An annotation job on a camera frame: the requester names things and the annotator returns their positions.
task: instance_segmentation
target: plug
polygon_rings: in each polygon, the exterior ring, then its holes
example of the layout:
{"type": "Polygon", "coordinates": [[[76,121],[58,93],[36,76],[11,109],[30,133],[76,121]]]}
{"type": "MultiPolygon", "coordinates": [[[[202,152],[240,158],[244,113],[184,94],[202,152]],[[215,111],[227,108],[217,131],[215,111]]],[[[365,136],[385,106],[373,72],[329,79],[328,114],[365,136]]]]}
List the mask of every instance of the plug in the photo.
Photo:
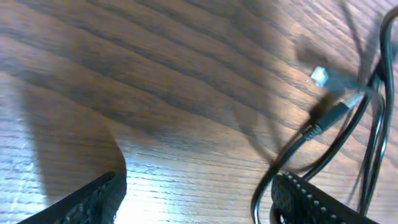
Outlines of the plug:
{"type": "Polygon", "coordinates": [[[311,140],[318,134],[326,131],[330,126],[339,121],[346,113],[353,109],[363,99],[363,93],[355,93],[347,100],[339,102],[328,110],[323,116],[318,118],[312,125],[304,131],[307,141],[311,140]]]}
{"type": "Polygon", "coordinates": [[[329,91],[358,90],[359,85],[352,74],[341,72],[334,68],[315,67],[310,75],[316,86],[329,91]]]}

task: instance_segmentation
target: textured black plastic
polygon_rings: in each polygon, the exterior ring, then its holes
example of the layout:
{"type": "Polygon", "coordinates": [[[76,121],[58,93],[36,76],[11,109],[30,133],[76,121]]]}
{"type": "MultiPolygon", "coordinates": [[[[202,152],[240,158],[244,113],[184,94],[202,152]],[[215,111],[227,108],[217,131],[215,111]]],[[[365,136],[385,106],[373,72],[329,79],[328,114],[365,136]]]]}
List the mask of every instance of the textured black plastic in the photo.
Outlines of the textured black plastic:
{"type": "Polygon", "coordinates": [[[126,176],[108,172],[19,224],[110,224],[126,194],[126,176]]]}
{"type": "Polygon", "coordinates": [[[326,130],[329,126],[334,125],[340,118],[349,111],[349,108],[344,103],[338,103],[336,106],[332,107],[324,116],[322,116],[318,121],[317,125],[322,129],[326,130]]]}
{"type": "Polygon", "coordinates": [[[285,223],[377,224],[295,174],[275,176],[271,197],[285,223]]]}

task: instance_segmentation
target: metal connector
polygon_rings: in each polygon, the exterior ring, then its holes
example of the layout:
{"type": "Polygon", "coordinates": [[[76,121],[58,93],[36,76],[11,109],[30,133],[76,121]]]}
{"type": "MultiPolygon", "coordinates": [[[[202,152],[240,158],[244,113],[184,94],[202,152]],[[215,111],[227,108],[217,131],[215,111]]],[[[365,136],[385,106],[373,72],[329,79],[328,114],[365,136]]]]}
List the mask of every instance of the metal connector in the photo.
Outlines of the metal connector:
{"type": "Polygon", "coordinates": [[[345,100],[343,103],[349,109],[353,109],[356,105],[359,104],[359,102],[361,102],[363,96],[364,96],[363,92],[355,93],[354,95],[350,96],[347,100],[345,100]]]}
{"type": "Polygon", "coordinates": [[[325,68],[317,66],[311,73],[311,79],[317,86],[323,87],[328,81],[329,76],[325,68]]]}

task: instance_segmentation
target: wooden table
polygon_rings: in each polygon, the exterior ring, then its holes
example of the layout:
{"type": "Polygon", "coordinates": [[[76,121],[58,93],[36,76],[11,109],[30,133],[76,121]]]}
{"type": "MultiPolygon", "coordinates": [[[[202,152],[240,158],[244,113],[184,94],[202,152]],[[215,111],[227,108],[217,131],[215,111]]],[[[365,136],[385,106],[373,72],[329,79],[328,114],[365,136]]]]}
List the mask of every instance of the wooden table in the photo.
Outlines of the wooden table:
{"type": "MultiPolygon", "coordinates": [[[[127,171],[116,223],[250,223],[259,179],[325,94],[308,74],[368,74],[394,3],[0,1],[0,223],[108,170],[127,171]]],[[[312,180],[351,208],[370,125],[369,110],[312,180]]],[[[285,169],[315,161],[339,126],[285,169]]],[[[394,114],[368,213],[380,223],[398,219],[397,134],[394,114]]]]}

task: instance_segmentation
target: wood grain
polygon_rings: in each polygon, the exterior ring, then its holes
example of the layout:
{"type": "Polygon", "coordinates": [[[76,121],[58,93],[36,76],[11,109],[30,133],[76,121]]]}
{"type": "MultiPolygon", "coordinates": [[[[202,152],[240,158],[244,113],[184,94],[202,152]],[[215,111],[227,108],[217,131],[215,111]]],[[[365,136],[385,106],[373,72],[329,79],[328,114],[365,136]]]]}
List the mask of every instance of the wood grain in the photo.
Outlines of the wood grain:
{"type": "MultiPolygon", "coordinates": [[[[312,67],[366,77],[394,4],[2,0],[0,223],[107,170],[127,172],[116,223],[250,223],[259,179],[325,94],[312,67]]],[[[341,125],[285,169],[315,161],[341,125]]],[[[351,208],[370,125],[371,110],[312,181],[351,208]]],[[[394,115],[369,210],[380,223],[398,218],[397,134],[394,115]]],[[[264,223],[271,203],[267,192],[264,223]]]]}

